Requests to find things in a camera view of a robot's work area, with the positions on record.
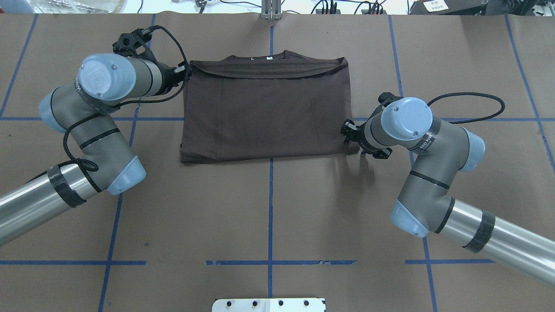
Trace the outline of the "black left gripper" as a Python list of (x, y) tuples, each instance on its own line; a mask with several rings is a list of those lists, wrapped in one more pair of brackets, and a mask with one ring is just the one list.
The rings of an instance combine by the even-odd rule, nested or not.
[(161, 86), (159, 94), (167, 94), (180, 82), (188, 81), (192, 75), (189, 65), (178, 65), (178, 67), (170, 67), (164, 63), (158, 63), (158, 69), (161, 73)]

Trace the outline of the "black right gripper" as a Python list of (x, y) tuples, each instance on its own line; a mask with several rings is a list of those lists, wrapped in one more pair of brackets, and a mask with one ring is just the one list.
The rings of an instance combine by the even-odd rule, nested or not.
[(375, 159), (388, 159), (392, 154), (392, 148), (380, 143), (373, 135), (371, 122), (365, 122), (356, 126), (353, 120), (346, 119), (341, 126), (341, 135), (345, 142), (358, 142), (363, 154), (369, 154)]

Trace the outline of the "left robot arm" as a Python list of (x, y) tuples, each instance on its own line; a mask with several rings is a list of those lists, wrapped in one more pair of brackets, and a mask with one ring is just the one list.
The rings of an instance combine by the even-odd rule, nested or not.
[(1, 244), (79, 207), (103, 191), (118, 195), (146, 176), (111, 115), (123, 105), (167, 94), (190, 77), (186, 60), (169, 67), (156, 59), (90, 55), (75, 79), (39, 104), (40, 118), (63, 134), (68, 160), (1, 198)]

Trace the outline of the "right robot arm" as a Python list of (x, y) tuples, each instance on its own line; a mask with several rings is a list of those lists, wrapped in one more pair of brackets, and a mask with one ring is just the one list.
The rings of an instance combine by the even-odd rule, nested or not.
[(384, 92), (379, 103), (366, 122), (357, 126), (346, 119), (340, 132), (377, 159), (388, 158), (393, 146), (416, 154), (390, 215), (392, 223), (420, 238), (442, 235), (554, 286), (552, 240), (448, 195), (457, 173), (472, 171), (483, 160), (483, 139), (434, 116), (417, 97)]

